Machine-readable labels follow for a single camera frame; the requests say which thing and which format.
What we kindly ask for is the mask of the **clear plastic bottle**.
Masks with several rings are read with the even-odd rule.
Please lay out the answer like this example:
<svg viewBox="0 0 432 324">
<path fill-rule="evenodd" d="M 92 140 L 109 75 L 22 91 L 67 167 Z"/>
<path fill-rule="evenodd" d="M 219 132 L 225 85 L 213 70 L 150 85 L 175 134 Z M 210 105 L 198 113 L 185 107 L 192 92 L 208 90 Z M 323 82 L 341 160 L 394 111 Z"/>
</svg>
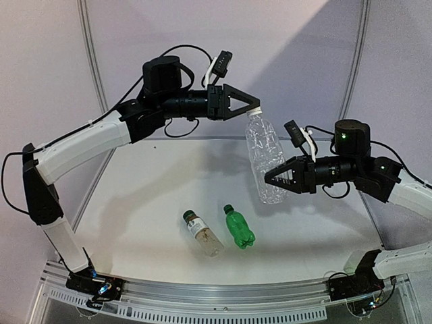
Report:
<svg viewBox="0 0 432 324">
<path fill-rule="evenodd" d="M 263 113 L 248 116 L 245 130 L 246 145 L 256 188 L 262 203 L 275 205 L 287 196 L 287 191 L 265 183 L 265 173 L 285 161 L 279 137 Z"/>
</svg>

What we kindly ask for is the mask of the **green plastic bottle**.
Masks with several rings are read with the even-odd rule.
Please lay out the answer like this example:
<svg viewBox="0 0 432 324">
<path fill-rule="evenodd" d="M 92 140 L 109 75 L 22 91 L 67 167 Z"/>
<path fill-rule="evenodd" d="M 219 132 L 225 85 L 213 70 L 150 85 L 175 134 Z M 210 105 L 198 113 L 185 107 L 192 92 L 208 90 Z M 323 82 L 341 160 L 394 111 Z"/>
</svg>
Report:
<svg viewBox="0 0 432 324">
<path fill-rule="evenodd" d="M 256 237 L 254 232 L 249 228 L 243 214 L 235 211 L 231 205 L 224 206 L 223 211 L 225 213 L 226 226 L 236 246 L 242 250 L 248 246 L 253 246 Z"/>
</svg>

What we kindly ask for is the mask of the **white blue bottle cap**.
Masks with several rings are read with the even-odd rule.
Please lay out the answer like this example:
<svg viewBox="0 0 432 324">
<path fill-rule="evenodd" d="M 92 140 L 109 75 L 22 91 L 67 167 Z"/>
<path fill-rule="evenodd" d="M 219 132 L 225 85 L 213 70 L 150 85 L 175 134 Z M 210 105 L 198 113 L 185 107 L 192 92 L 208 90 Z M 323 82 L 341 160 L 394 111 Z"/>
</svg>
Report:
<svg viewBox="0 0 432 324">
<path fill-rule="evenodd" d="M 247 111 L 247 116 L 258 115 L 258 114 L 261 114 L 261 113 L 262 113 L 261 108 L 260 107 L 256 107 L 254 109 L 251 109 L 251 110 Z"/>
</svg>

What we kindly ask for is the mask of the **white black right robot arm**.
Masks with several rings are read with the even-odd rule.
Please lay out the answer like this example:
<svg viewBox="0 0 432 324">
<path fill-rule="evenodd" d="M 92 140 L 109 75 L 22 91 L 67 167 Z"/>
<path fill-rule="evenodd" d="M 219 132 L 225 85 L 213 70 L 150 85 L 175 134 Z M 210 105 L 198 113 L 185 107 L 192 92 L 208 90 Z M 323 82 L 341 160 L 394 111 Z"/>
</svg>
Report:
<svg viewBox="0 0 432 324">
<path fill-rule="evenodd" d="M 314 194 L 317 186 L 346 183 L 383 203 L 404 207 L 431 218 L 431 185 L 410 172 L 401 158 L 372 157 L 369 125 L 355 119 L 335 123 L 331 141 L 332 156 L 318 158 L 306 128 L 294 121 L 285 124 L 292 144 L 310 144 L 310 153 L 292 157 L 269 170 L 265 182 L 296 194 Z M 353 270 L 349 288 L 364 294 L 376 279 L 431 269 L 431 243 L 398 250 L 356 251 L 347 262 Z"/>
</svg>

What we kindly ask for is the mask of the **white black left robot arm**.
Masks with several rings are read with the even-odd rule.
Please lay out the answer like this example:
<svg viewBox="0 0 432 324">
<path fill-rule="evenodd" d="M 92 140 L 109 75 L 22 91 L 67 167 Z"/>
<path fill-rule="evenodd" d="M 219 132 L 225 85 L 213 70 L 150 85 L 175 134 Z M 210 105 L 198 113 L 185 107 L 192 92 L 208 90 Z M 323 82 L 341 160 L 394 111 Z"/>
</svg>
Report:
<svg viewBox="0 0 432 324">
<path fill-rule="evenodd" d="M 100 287 L 84 249 L 76 243 L 63 217 L 54 183 L 92 158 L 126 144 L 134 144 L 173 118 L 190 121 L 229 120 L 260 106 L 258 98 L 228 84 L 209 84 L 202 90 L 182 84 L 181 74 L 194 79 L 180 58 L 163 55 L 142 67 L 142 90 L 136 99 L 115 107 L 84 126 L 47 144 L 23 148 L 23 183 L 28 213 L 63 259 L 70 276 L 86 293 Z"/>
</svg>

